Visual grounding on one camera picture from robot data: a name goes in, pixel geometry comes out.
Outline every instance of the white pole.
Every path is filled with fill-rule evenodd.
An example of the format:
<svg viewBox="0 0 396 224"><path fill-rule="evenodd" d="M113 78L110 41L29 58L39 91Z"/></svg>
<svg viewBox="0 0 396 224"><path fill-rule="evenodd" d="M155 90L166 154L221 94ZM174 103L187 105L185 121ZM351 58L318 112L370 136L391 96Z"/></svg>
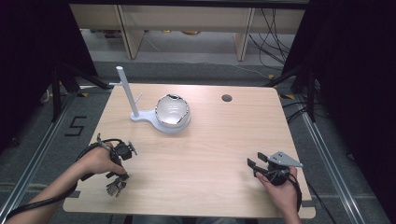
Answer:
<svg viewBox="0 0 396 224"><path fill-rule="evenodd" d="M139 111L137 110L136 103L134 102L134 97L132 96L131 89L129 88L128 80L126 79L125 73L121 66L117 66L117 72L119 72L119 76L121 79L122 87L125 90L126 96L128 97L129 104L131 105L132 111L134 111L134 116L139 117Z"/></svg>

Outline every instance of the wooden table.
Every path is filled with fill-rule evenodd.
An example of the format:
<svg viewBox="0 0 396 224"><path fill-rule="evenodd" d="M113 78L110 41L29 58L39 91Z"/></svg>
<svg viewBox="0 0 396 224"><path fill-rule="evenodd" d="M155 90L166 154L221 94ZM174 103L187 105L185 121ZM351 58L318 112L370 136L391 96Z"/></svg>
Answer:
<svg viewBox="0 0 396 224"><path fill-rule="evenodd" d="M119 198L106 193L113 178L95 175L78 183L78 198L64 202L67 212L146 214L193 217L280 217L247 158L261 167L257 152L283 151L298 160L278 95L255 87L132 84L140 110L150 110L168 93L183 97L191 123L166 134L150 123L132 122L122 87L115 87L92 137L132 140L138 156L123 162L130 178ZM233 97L224 102L222 96ZM303 201L311 202L304 172L298 180ZM315 216L302 207L301 218Z"/></svg>

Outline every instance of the white stand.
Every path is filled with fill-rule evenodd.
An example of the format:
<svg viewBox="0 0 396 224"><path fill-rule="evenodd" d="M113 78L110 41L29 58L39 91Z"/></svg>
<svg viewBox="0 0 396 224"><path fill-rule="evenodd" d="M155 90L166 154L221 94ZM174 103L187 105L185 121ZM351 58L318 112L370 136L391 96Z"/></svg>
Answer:
<svg viewBox="0 0 396 224"><path fill-rule="evenodd" d="M165 127L161 124L161 122L157 119L157 116L155 115L155 109L152 110L138 110L136 106L136 102L134 100L134 96L132 95L131 89L129 87L128 80L126 79L125 73L123 71L123 68L121 66L117 66L117 71L120 76L120 83L110 83L110 85L113 86L119 86L121 85L125 93L128 97L129 104L131 105L132 108L132 113L131 113L131 120L134 122L150 122L158 131L162 133L179 133L183 131L190 123L190 119L181 127L178 128L168 128Z"/></svg>

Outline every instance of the gray carpet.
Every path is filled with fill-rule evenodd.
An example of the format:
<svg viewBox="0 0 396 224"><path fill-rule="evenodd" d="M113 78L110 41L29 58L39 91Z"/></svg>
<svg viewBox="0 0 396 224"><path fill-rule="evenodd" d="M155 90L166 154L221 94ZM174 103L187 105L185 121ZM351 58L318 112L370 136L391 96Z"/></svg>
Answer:
<svg viewBox="0 0 396 224"><path fill-rule="evenodd" d="M266 77L231 65L95 63L99 79L104 82L118 82L119 78L115 69L117 65L123 66L129 82L138 83L261 86L268 82L266 77L269 75L278 77L280 74L279 71L263 66L241 66L241 68L258 71ZM80 85L90 85L81 78L77 78L77 80ZM289 94L292 81L293 78L279 84L276 87L279 94ZM109 94L105 91L90 91L88 96L74 99L22 203L27 202L40 188L48 185L51 180L74 162L78 153L89 144ZM282 105L295 102L293 99L281 100ZM298 110L297 105L285 107L285 117ZM317 125L322 137L336 160L338 168L342 171L346 184L355 197L362 215L368 223L389 223L370 187L364 180L359 167L354 161L347 158L347 148L333 126L331 117L326 114L322 105L317 105L316 112ZM31 115L30 122L26 124L20 134L21 144L18 147L9 146L0 155L2 183L0 185L0 203L4 203L7 199L12 184L18 181L45 131L50 126L51 113L51 102L38 107L35 113ZM84 129L80 136L66 136L70 133L78 133L78 129L69 127L75 117L84 117L84 119L77 119L75 122L75 125L84 126ZM307 181L314 187L337 223L350 223L346 209L336 193L303 117L300 116L290 123L290 131L300 160L304 164ZM315 195L313 195L313 198L316 203L317 215L313 219L304 220L304 223L332 223L318 198ZM111 217L110 215L66 213L60 208L51 223L123 223L123 219L124 216L122 215ZM283 220L268 218L260 220L260 223L283 223Z"/></svg>

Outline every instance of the human arm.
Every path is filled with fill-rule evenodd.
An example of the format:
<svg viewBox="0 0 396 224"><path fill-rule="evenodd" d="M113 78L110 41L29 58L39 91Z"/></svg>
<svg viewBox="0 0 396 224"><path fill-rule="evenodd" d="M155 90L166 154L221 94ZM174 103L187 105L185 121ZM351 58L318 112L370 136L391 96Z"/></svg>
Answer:
<svg viewBox="0 0 396 224"><path fill-rule="evenodd" d="M114 172L122 175L125 174L125 169L110 160L109 152L106 149L103 147L96 147L84 155L80 160L73 163L49 186L37 194L29 203L47 200L67 192L69 189L73 188L78 180L85 174L102 174L105 172ZM60 203L61 202L51 203L49 205L19 213L10 218L6 223L47 223Z"/></svg>
<svg viewBox="0 0 396 224"><path fill-rule="evenodd" d="M290 174L297 177L297 169L290 167ZM257 178L267 189L274 205L279 209L282 217L287 224L301 224L302 221L297 211L297 192L294 186L286 181L280 186L274 186L271 182L261 173L256 173Z"/></svg>

